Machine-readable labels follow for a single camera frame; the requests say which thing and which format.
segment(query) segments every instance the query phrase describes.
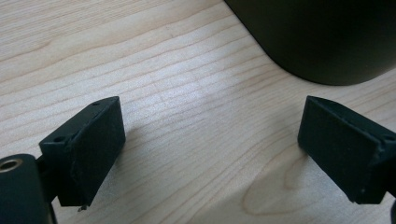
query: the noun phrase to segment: hole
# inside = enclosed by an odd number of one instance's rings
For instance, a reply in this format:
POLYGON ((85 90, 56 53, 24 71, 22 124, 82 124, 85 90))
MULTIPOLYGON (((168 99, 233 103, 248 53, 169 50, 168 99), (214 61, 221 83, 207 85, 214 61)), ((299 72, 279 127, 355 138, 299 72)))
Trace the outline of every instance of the hole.
POLYGON ((22 164, 22 160, 20 160, 20 159, 3 161, 0 164, 0 173, 5 173, 8 171, 11 171, 11 170, 17 168, 18 166, 20 166, 21 164, 22 164))
POLYGON ((59 136, 53 139, 54 142, 62 142, 64 140, 64 136, 59 136))
POLYGON ((386 141, 396 141, 396 138, 394 136, 384 135, 383 137, 386 141))

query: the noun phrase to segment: black plastic part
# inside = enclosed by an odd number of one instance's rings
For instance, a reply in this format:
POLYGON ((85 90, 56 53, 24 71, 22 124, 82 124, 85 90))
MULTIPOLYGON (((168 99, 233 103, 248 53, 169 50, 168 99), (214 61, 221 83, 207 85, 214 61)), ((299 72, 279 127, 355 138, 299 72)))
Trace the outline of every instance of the black plastic part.
POLYGON ((50 203, 58 195, 58 190, 60 188, 60 175, 55 169, 48 167, 43 156, 40 156, 35 160, 35 163, 40 174, 44 196, 46 201, 50 203))
POLYGON ((271 59, 297 77, 351 85, 396 66, 396 1, 225 2, 271 59))
POLYGON ((56 223, 35 158, 18 154, 0 160, 0 223, 56 223))
POLYGON ((57 174, 61 205, 91 205, 124 143, 119 97, 88 105, 42 140, 42 167, 57 174))
POLYGON ((308 96, 299 146, 355 203, 395 192, 396 134, 336 102, 308 96))

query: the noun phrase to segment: black round object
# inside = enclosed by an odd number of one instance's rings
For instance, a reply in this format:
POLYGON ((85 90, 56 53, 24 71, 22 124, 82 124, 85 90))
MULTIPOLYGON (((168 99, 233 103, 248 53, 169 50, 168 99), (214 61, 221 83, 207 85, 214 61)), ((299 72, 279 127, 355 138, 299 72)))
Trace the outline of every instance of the black round object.
POLYGON ((351 85, 396 66, 396 1, 226 2, 265 52, 298 77, 351 85))

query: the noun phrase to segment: wooden table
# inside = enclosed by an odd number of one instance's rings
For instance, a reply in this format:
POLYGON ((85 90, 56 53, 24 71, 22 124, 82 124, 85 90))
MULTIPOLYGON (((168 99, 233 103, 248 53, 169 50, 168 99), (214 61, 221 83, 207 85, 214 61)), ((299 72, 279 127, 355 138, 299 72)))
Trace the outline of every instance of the wooden table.
POLYGON ((396 71, 349 87, 276 64, 220 0, 0 3, 0 156, 118 95, 127 143, 92 206, 59 223, 389 223, 297 146, 306 95, 396 131, 396 71))

